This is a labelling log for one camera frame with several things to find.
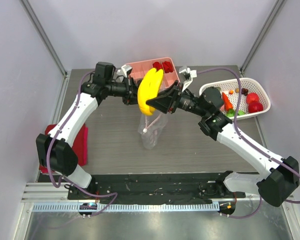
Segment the yellow toy banana bunch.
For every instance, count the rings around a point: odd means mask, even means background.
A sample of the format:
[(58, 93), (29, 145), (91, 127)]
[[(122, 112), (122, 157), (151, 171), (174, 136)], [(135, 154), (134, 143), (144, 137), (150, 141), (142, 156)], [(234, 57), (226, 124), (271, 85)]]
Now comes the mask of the yellow toy banana bunch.
[(157, 71), (155, 68), (150, 69), (141, 81), (137, 91), (137, 103), (142, 114), (152, 116), (155, 109), (146, 104), (147, 100), (153, 99), (158, 96), (164, 71), (160, 69)]

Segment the clear zip top bag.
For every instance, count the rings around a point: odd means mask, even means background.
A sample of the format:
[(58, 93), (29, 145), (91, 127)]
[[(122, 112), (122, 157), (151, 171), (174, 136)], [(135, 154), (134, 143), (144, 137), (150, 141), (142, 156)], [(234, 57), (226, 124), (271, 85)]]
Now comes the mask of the clear zip top bag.
[(155, 111), (151, 116), (141, 114), (137, 131), (146, 149), (151, 150), (157, 145), (158, 139), (167, 123), (168, 116), (160, 111)]

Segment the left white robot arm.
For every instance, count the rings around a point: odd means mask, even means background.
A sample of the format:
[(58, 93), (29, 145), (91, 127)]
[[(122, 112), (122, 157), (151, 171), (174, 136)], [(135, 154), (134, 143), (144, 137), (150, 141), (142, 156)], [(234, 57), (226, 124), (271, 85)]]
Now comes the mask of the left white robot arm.
[(137, 103), (138, 86), (130, 76), (133, 68), (121, 68), (109, 62), (98, 62), (87, 74), (88, 81), (80, 81), (73, 104), (60, 122), (48, 134), (39, 134), (36, 147), (40, 165), (55, 172), (79, 187), (79, 194), (90, 200), (97, 192), (93, 177), (79, 165), (72, 149), (75, 138), (88, 117), (108, 96), (120, 97), (125, 105)]

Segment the orange toy carrot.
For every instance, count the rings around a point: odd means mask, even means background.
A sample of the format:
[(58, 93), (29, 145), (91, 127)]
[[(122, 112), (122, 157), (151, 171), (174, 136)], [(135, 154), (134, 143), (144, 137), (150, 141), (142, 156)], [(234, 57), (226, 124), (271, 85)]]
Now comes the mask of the orange toy carrot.
[(232, 103), (230, 102), (228, 96), (224, 92), (222, 92), (222, 99), (223, 99), (223, 102), (224, 102), (224, 109), (226, 111), (234, 109), (234, 107), (233, 107)]

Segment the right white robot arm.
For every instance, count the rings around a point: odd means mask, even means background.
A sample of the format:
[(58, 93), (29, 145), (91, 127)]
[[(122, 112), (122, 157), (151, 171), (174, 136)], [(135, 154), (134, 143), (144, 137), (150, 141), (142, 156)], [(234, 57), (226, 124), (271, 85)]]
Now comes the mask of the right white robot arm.
[(150, 86), (146, 93), (145, 103), (164, 114), (182, 109), (200, 116), (198, 125), (206, 136), (232, 149), (257, 171), (257, 174), (228, 173), (215, 186), (220, 197), (244, 192), (259, 195), (268, 204), (279, 207), (300, 185), (298, 161), (291, 156), (282, 158), (236, 128), (234, 122), (220, 111), (224, 101), (217, 88), (208, 87), (196, 97), (190, 91), (182, 90), (175, 81), (163, 91)]

